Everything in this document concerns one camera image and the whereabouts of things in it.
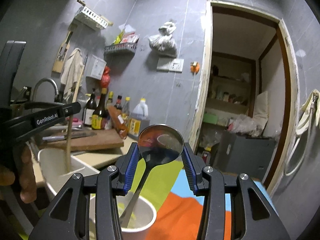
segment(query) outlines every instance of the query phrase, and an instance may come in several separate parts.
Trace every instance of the finger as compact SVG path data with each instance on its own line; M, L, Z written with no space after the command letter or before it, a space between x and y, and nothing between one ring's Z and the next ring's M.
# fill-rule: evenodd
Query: finger
M27 188L30 183L36 183L33 164L31 161L28 163L23 163L19 176L19 183L22 189Z
M23 163L28 163L28 162L32 161L32 154L31 154L29 147L25 147L23 149L23 152L21 154L21 160Z
M14 183L14 173L8 168L0 165L0 185L8 186Z
M26 204L35 201L37 198L36 182L30 183L27 188L22 189L20 192L20 198Z

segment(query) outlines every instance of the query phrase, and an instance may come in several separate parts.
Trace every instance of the metal screw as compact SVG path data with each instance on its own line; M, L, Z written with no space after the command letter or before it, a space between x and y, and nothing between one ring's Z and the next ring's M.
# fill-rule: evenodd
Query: metal screw
M75 173L75 174L72 175L73 179L80 179L80 177L81 177L80 173Z
M241 173L240 174L240 179L243 179L243 180L247 180L249 178L249 176L245 173Z
M114 166L114 165L111 165L111 166L109 166L109 167L107 168L107 170L110 171L110 172L113 172L113 171L116 171L116 170L117 170L117 167Z
M205 166L205 167L204 167L204 171L205 171L205 172L213 172L213 168L210 167L210 166Z

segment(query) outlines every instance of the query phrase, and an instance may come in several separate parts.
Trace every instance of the plastic bag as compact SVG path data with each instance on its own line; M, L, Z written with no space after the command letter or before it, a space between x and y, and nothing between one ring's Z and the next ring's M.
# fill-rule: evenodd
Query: plastic bag
M176 57L177 45L172 37L172 33L176 28L177 27L173 20L165 22L164 25L159 28L160 34L153 35L148 38L150 48L163 55Z
M254 119L244 114L239 115L228 130L232 133L248 134L252 137L258 137L263 131Z
M202 137L200 140L200 147L212 147L221 140L222 131L215 129L203 129Z

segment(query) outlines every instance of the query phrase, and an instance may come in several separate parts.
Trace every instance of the metal basket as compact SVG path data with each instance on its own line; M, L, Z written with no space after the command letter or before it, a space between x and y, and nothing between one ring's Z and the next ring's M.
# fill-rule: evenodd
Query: metal basket
M105 29L110 23L103 19L87 6L82 6L76 13L75 19L94 29L95 31Z
M115 45L106 46L104 54L122 54L122 53L136 53L137 43L119 43Z

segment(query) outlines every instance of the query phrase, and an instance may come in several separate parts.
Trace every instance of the wooden cutting board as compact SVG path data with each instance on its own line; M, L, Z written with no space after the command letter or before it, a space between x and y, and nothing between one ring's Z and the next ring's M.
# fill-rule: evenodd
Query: wooden cutting board
M93 151L111 148L120 148L124 146L115 129L112 130L94 130L96 135L71 139L71 151ZM66 149L67 140L44 143L39 148L59 148Z

